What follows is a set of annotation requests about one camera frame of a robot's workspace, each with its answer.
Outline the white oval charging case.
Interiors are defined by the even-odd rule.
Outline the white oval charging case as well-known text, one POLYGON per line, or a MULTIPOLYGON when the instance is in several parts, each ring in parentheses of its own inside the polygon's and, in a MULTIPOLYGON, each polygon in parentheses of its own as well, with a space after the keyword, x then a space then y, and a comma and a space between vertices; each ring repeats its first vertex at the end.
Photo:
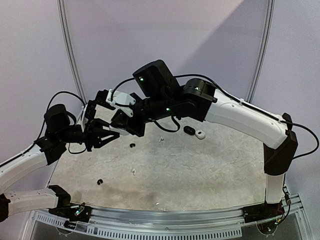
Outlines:
POLYGON ((116 132, 116 133, 119 133, 120 135, 122 136, 127 136, 129 135, 130 133, 124 129, 124 128, 121 128, 121 127, 113 127, 113 126, 109 126, 109 130, 110 131, 113 131, 113 132, 116 132))

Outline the small white charging case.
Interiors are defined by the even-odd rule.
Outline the small white charging case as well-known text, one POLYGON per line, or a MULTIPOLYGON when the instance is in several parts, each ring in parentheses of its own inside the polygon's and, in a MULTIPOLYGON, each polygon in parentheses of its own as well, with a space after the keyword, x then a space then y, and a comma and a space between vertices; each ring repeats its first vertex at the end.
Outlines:
POLYGON ((196 130, 195 131, 195 136, 199 139, 199 140, 203 140, 206 138, 206 135, 203 131, 201 130, 196 130))

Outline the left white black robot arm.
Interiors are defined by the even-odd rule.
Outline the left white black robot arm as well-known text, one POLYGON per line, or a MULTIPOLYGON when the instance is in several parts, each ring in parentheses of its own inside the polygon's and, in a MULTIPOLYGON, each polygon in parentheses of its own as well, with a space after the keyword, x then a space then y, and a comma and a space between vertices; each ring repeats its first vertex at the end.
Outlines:
POLYGON ((46 131, 29 149, 0 165, 0 220, 21 212, 49 209, 52 214, 78 220, 86 216, 85 204, 71 203, 71 196, 58 185, 49 185, 32 191, 8 191, 8 188, 31 172, 49 166, 66 152, 67 143, 84 144, 85 150, 99 149, 119 138, 118 132, 110 131, 109 124, 95 118, 95 109, 89 110, 85 124, 74 123, 76 117, 64 104, 50 107, 44 114, 46 131))

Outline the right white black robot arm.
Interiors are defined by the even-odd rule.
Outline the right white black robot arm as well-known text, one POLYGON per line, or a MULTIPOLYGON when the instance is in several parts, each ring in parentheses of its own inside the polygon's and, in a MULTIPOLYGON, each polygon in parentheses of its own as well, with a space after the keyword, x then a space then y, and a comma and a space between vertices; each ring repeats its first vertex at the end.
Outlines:
POLYGON ((111 120, 113 129, 121 134, 142 137, 149 122, 176 117, 220 124, 253 137, 263 144, 265 197, 258 213, 269 218, 278 210, 283 194, 285 173, 298 148, 288 114, 264 111, 243 99, 234 97, 213 80, 200 74, 186 74, 180 85, 161 59, 136 70, 132 79, 144 93, 144 98, 113 88, 107 102, 117 112, 111 120))

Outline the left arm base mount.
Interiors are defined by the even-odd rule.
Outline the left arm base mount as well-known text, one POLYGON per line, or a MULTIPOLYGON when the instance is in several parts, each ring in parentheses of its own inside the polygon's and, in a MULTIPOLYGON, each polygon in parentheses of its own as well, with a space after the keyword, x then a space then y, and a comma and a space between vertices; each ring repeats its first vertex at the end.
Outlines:
POLYGON ((82 204, 70 203, 64 207, 50 208, 48 212, 52 215, 68 219, 70 222, 88 223, 91 218, 93 208, 82 204))

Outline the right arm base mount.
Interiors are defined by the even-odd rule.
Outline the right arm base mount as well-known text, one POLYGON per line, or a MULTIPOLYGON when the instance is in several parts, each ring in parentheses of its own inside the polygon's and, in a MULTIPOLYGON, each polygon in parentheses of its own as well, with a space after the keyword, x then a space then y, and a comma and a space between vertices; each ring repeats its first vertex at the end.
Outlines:
POLYGON ((291 209, 291 200, 287 200, 286 205, 288 206, 285 211, 283 203, 264 203, 255 204, 251 206, 245 206, 241 209, 245 223, 258 222, 267 219, 273 219, 273 225, 279 225, 289 215, 291 209))

